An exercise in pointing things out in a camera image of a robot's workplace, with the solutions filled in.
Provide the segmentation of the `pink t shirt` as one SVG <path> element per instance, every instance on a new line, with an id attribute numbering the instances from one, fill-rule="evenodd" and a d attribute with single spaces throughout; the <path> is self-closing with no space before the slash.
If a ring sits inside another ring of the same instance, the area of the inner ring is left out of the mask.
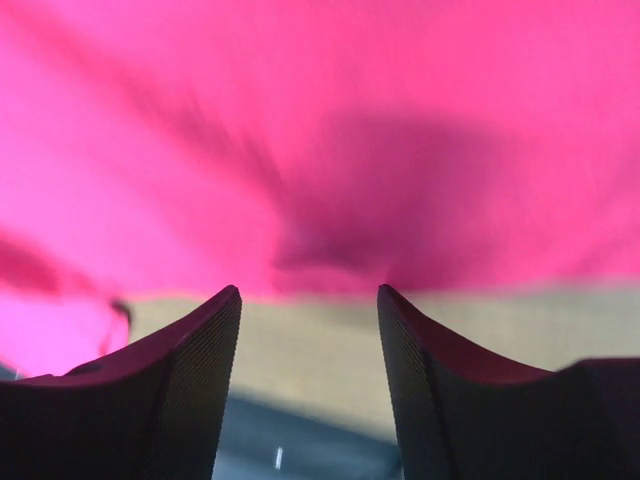
<path id="1" fill-rule="evenodd" d="M 5 1 L 1 361 L 116 299 L 631 283 L 635 1 Z"/>

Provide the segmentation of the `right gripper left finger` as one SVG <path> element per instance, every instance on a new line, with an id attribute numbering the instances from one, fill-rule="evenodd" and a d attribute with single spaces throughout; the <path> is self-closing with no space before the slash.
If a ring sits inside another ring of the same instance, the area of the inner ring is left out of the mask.
<path id="1" fill-rule="evenodd" d="M 2 478 L 211 478 L 241 311 L 227 286 L 64 375 L 2 382 Z"/>

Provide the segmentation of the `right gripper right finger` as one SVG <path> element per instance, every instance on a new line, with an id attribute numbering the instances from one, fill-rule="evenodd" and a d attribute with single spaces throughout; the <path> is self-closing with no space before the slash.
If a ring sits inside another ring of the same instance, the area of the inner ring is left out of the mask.
<path id="1" fill-rule="evenodd" d="M 378 324 L 408 479 L 635 479 L 639 362 L 546 371 L 424 315 L 388 285 Z"/>

